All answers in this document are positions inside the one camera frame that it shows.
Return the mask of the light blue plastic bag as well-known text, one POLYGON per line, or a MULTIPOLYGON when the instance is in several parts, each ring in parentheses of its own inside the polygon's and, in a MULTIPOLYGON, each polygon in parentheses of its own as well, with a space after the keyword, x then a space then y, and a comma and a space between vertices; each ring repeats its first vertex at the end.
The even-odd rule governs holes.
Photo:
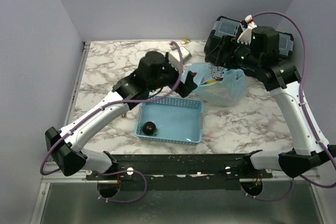
POLYGON ((247 80, 241 69, 194 63, 184 71, 182 81, 186 80, 189 71, 193 73, 193 81, 197 85, 192 92, 212 105, 235 106, 247 94, 247 80))

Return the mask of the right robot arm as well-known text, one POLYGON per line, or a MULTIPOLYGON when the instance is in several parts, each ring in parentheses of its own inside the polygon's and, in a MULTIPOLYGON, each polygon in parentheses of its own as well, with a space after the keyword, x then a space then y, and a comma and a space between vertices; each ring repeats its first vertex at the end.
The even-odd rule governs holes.
POLYGON ((241 69, 248 77, 260 81, 276 100, 289 127, 293 149, 284 153, 256 151, 241 165, 242 173, 249 178, 261 169, 283 171, 291 178, 302 175, 335 158, 335 145, 329 144, 318 131, 312 118, 307 118, 308 103, 300 95, 303 83, 290 53, 280 51, 281 41, 290 42, 291 36, 272 27, 259 26, 251 31, 249 45, 238 42, 242 30, 233 28, 213 29, 204 52, 206 62, 226 69, 241 69))

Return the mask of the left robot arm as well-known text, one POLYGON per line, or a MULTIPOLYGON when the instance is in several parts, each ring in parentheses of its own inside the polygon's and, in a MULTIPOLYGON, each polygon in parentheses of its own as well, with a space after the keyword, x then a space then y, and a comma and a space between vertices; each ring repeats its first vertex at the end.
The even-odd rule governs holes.
POLYGON ((65 176, 89 169, 98 172, 104 179, 112 179, 117 170, 111 154, 85 150, 84 146, 107 124, 139 103, 158 101, 159 98, 149 99, 151 91, 169 87, 183 98, 190 94, 197 85, 191 72, 182 80, 182 71, 183 64, 180 62, 177 67, 174 66, 168 54, 147 52, 138 67, 119 80, 89 112, 59 130, 52 126, 45 132, 47 156, 52 157, 65 176))

